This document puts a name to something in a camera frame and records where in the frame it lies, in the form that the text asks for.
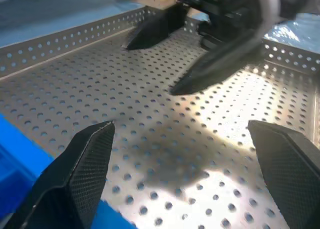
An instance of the perforated metal tray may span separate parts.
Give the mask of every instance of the perforated metal tray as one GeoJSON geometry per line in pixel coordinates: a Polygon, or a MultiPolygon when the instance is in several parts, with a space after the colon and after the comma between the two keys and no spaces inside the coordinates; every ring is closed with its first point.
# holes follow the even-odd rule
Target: perforated metal tray
{"type": "Polygon", "coordinates": [[[171,96],[169,85],[204,53],[194,29],[189,21],[156,47],[131,52],[121,49],[124,31],[9,76],[0,111],[54,157],[79,130],[113,120],[101,199],[140,229],[286,229],[247,125],[276,123],[317,144],[316,78],[261,61],[206,91],[171,96]]]}

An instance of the robotic arm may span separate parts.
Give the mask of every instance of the robotic arm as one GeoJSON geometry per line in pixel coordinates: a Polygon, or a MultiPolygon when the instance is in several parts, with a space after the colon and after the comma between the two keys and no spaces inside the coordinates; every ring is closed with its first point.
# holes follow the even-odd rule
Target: robotic arm
{"type": "Polygon", "coordinates": [[[199,57],[170,89],[173,95],[193,94],[220,83],[257,54],[252,51],[274,24],[293,19],[308,0],[177,0],[130,35],[127,50],[145,49],[166,39],[184,26],[190,8],[208,15],[198,25],[201,46],[208,52],[199,57]]]}

